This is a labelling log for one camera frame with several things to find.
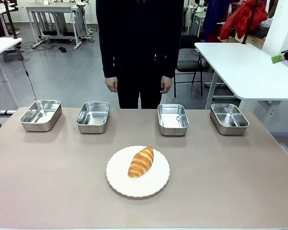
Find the chair seat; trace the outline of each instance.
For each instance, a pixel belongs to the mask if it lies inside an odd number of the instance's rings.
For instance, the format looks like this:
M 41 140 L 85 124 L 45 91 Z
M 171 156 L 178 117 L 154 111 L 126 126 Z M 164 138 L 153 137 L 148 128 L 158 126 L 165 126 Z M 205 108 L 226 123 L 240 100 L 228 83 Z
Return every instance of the chair seat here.
M 204 71 L 204 67 L 194 60 L 178 61 L 176 69 L 179 72 L 200 72 Z

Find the croissant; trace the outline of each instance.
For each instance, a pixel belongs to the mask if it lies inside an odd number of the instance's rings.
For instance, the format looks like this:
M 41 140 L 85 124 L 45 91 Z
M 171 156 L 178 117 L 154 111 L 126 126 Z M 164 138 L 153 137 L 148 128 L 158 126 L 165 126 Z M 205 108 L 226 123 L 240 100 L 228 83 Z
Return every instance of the croissant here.
M 130 178 L 137 178 L 144 175 L 153 165 L 154 150 L 152 147 L 147 147 L 138 152 L 129 167 L 128 176 Z

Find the plate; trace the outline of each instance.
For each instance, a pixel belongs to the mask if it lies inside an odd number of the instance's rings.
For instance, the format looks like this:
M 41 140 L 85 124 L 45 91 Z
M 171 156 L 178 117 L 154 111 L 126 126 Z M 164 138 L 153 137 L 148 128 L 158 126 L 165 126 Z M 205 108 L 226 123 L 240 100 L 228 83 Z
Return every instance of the plate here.
M 154 149 L 154 162 L 150 170 L 138 178 L 130 178 L 128 170 L 135 154 L 146 146 L 130 146 L 119 150 L 108 161 L 106 175 L 117 192 L 131 197 L 151 196 L 159 192 L 169 180 L 169 164 L 165 156 Z

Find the metal tray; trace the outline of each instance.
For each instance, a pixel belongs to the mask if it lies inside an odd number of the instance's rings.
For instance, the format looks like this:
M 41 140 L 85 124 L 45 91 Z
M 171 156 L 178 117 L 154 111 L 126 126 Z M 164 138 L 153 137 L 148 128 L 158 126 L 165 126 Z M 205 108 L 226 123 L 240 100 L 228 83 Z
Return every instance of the metal tray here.
M 189 127 L 186 111 L 180 104 L 160 104 L 158 118 L 160 133 L 164 136 L 184 136 Z
M 104 133 L 110 113 L 107 102 L 86 102 L 77 117 L 76 123 L 81 133 Z
M 38 100 L 19 118 L 27 131 L 48 132 L 62 114 L 60 101 Z
M 238 107 L 233 104 L 212 104 L 210 117 L 222 135 L 243 135 L 250 125 Z

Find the person's left hand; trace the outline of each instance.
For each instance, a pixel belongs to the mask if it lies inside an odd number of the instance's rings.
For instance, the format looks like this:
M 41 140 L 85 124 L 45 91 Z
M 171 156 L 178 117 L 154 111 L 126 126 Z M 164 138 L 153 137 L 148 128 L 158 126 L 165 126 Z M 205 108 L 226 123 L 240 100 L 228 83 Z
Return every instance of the person's left hand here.
M 167 93 L 169 92 L 171 86 L 173 84 L 173 79 L 172 78 L 168 78 L 166 76 L 162 76 L 161 79 L 161 91 L 160 93 Z

